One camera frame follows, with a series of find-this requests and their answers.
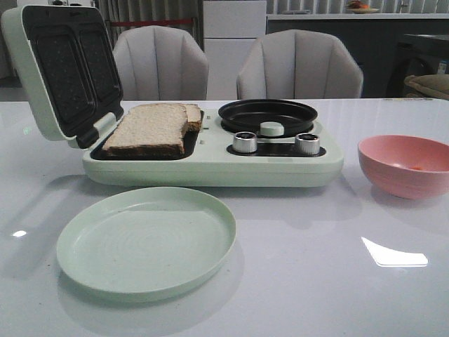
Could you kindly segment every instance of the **glossy tabletop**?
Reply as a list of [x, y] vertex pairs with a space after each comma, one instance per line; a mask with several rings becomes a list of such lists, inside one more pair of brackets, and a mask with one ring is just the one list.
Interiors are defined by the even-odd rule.
[[388, 195], [357, 157], [375, 134], [449, 143], [449, 102], [301, 102], [344, 150], [340, 177], [316, 188], [197, 188], [232, 210], [236, 245], [203, 286], [143, 304], [89, 296], [55, 257], [76, 214], [130, 188], [94, 183], [82, 151], [45, 140], [28, 103], [0, 103], [0, 336], [449, 336], [449, 195]]

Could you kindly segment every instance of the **pink bowl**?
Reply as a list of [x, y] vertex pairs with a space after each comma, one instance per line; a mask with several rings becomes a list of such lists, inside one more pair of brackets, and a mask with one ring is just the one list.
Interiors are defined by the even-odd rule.
[[373, 136], [358, 144], [363, 173], [384, 191], [407, 199], [449, 192], [449, 146], [426, 138]]

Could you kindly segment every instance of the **frying pan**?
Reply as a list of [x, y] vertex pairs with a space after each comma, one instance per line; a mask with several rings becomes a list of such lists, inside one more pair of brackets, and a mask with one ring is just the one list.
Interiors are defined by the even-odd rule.
[[238, 100], [223, 105], [218, 114], [222, 127], [231, 132], [258, 133], [260, 124], [280, 123], [284, 132], [280, 138], [293, 137], [310, 130], [318, 113], [313, 107], [288, 100]]

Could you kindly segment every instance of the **chair backrest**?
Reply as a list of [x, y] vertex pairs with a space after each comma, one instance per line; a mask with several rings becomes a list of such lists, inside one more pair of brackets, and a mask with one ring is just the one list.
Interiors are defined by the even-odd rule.
[[257, 39], [238, 74], [239, 99], [359, 98], [363, 73], [333, 35], [291, 29]]
[[186, 31], [147, 26], [120, 34], [114, 59], [124, 100], [205, 100], [209, 64]]

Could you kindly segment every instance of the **mint green plate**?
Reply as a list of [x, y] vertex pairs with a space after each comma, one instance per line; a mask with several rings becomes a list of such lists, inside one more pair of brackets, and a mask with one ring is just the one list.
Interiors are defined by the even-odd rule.
[[123, 302], [170, 298], [204, 283], [236, 237], [232, 212], [209, 194], [150, 187], [78, 214], [56, 248], [62, 270], [96, 295]]

